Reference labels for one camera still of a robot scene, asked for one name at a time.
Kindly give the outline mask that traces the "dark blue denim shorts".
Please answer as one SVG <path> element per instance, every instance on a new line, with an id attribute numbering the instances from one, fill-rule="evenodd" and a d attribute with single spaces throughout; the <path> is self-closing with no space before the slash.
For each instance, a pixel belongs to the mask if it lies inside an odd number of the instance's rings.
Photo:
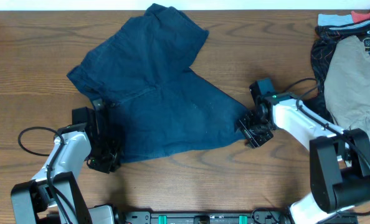
<path id="1" fill-rule="evenodd" d="M 208 38 L 185 13 L 153 4 L 89 51 L 69 80 L 101 100 L 121 161 L 138 162 L 228 146 L 243 138 L 246 107 L 191 69 Z"/>

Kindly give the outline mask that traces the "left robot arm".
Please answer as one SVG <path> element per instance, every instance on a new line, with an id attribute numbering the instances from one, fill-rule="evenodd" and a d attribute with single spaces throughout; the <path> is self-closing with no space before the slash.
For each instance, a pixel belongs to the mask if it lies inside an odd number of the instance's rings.
<path id="1" fill-rule="evenodd" d="M 72 110 L 72 124 L 54 131 L 54 148 L 40 171 L 16 184 L 11 202 L 16 223 L 121 223 L 111 204 L 88 208 L 78 187 L 83 165 L 109 174 L 120 167 L 121 143 L 107 131 L 107 104 Z"/>

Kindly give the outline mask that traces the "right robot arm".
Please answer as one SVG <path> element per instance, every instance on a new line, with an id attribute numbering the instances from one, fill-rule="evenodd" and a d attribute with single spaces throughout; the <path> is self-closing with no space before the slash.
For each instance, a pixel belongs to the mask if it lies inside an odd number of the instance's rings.
<path id="1" fill-rule="evenodd" d="M 344 223 L 370 215 L 370 143 L 362 129 L 334 125 L 292 93 L 254 100 L 256 108 L 236 122 L 251 148 L 282 129 L 309 152 L 311 192 L 290 206 L 282 223 Z"/>

